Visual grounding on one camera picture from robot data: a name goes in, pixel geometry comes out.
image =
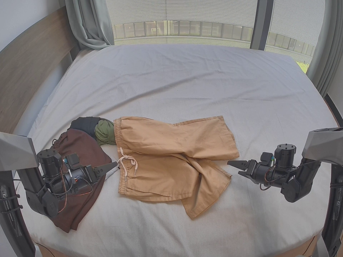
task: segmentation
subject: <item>headboard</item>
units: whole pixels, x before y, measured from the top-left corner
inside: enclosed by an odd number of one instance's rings
[[[64,6],[0,52],[0,131],[14,131],[39,86],[76,44]]]

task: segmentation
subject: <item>gray curtain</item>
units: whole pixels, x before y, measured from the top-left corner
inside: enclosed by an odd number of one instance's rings
[[[106,0],[66,0],[66,10],[81,48],[102,49],[114,45]]]
[[[324,97],[337,72],[343,52],[343,0],[325,0],[322,29],[312,62],[306,72]]]

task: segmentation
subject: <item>tan shorts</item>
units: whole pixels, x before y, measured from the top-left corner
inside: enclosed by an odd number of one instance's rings
[[[222,116],[167,124],[141,117],[114,120],[120,167],[118,192],[148,202],[182,200],[192,219],[225,190],[231,175],[211,160],[239,157]]]

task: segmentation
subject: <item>drawstring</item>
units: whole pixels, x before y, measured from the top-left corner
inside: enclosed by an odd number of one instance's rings
[[[123,152],[123,149],[120,147],[120,153],[122,154],[122,157],[120,157],[120,159],[118,160],[118,162],[122,165],[124,171],[125,171],[125,182],[126,182],[126,178],[127,178],[127,175],[128,175],[128,172],[123,164],[123,159],[129,159],[131,160],[131,165],[135,165],[135,173],[134,175],[136,175],[136,170],[138,169],[138,163],[136,161],[136,159],[132,156],[127,156],[127,155],[124,155],[124,152]]]

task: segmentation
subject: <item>white bed sheet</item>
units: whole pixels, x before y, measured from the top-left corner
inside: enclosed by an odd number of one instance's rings
[[[209,45],[127,45],[84,51],[40,112],[29,136],[36,151],[51,146],[79,116],[124,115],[169,123],[223,115],[239,159],[258,160],[279,143],[298,147],[309,131],[337,126],[328,107],[291,57]],[[113,160],[115,146],[104,146]],[[324,225],[330,166],[311,193],[288,203],[280,189],[260,191],[238,170],[219,200],[191,220],[181,201],[144,203],[118,194],[119,171],[78,230],[69,234],[19,199],[32,237],[69,256],[273,256],[317,234]],[[24,195],[22,185],[18,193]]]

